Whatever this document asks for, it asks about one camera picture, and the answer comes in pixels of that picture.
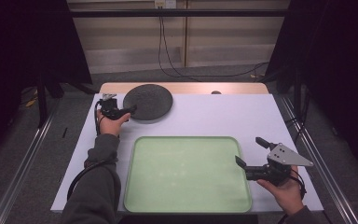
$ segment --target wall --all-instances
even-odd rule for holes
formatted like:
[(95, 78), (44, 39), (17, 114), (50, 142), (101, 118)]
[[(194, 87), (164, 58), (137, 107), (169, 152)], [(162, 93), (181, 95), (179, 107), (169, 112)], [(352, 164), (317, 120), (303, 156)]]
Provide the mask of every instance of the wall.
[[(154, 8), (150, 0), (67, 0), (76, 9)], [(285, 9), (288, 0), (177, 0), (177, 8)], [(175, 67), (269, 61), (283, 18), (163, 18)], [(91, 73), (156, 69), (159, 18), (75, 18)], [(160, 60), (169, 66), (164, 45)]]

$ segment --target human hand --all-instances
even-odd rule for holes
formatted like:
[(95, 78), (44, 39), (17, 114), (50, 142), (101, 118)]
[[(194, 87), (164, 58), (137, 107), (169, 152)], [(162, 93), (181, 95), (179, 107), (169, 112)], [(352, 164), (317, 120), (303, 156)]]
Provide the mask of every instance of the human hand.
[(131, 114), (127, 113), (120, 119), (112, 120), (105, 117), (101, 110), (97, 111), (98, 122), (100, 123), (100, 133), (110, 133), (118, 136), (120, 134), (121, 125), (130, 118)]
[[(298, 171), (297, 167), (292, 166), (292, 170), (292, 177), (298, 178), (298, 175), (296, 174)], [(295, 214), (304, 207), (300, 195), (300, 186), (293, 179), (289, 179), (279, 187), (276, 187), (263, 179), (257, 180), (257, 184), (268, 190), (275, 197), (278, 205), (288, 216)]]

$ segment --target white tabletop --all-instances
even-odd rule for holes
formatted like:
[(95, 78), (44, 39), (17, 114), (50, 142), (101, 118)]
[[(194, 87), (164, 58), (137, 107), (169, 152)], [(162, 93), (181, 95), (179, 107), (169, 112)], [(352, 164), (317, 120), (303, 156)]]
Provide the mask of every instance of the white tabletop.
[[(117, 95), (120, 108), (124, 96), (125, 94)], [(94, 145), (96, 132), (93, 110), (95, 103), (101, 98), (101, 94), (94, 97), (73, 157), (51, 206), (54, 212), (61, 212), (64, 208), (69, 186), (83, 169), (87, 151)], [(164, 117), (151, 121), (130, 119), (122, 127), (118, 148), (119, 162), (117, 163), (117, 173), (122, 184), (118, 211), (127, 211), (123, 200), (131, 150), (135, 140), (141, 136), (231, 136), (237, 139), (243, 159), (251, 166), (261, 166), (267, 163), (269, 151), (255, 142), (257, 136), (269, 142), (283, 143), (296, 151), (281, 113), (270, 94), (174, 94), (172, 109)], [(311, 211), (324, 210), (306, 170), (299, 167), (299, 173), (307, 189), (304, 204)], [(254, 181), (250, 181), (249, 185), (253, 201), (249, 212), (282, 211), (273, 196), (266, 190)]]

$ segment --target black circular pad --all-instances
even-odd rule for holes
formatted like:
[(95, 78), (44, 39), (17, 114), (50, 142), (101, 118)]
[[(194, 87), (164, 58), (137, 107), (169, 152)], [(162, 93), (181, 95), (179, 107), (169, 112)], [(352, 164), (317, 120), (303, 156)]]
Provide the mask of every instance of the black circular pad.
[(137, 106), (133, 119), (158, 119), (168, 113), (172, 106), (172, 94), (162, 86), (145, 84), (130, 90), (124, 97), (123, 107)]

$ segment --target light green tray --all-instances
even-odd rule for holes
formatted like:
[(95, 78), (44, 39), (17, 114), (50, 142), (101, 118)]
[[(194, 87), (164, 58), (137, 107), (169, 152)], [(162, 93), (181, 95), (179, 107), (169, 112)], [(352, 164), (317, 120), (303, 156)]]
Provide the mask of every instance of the light green tray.
[(140, 137), (124, 198), (137, 213), (244, 213), (252, 198), (232, 137)]

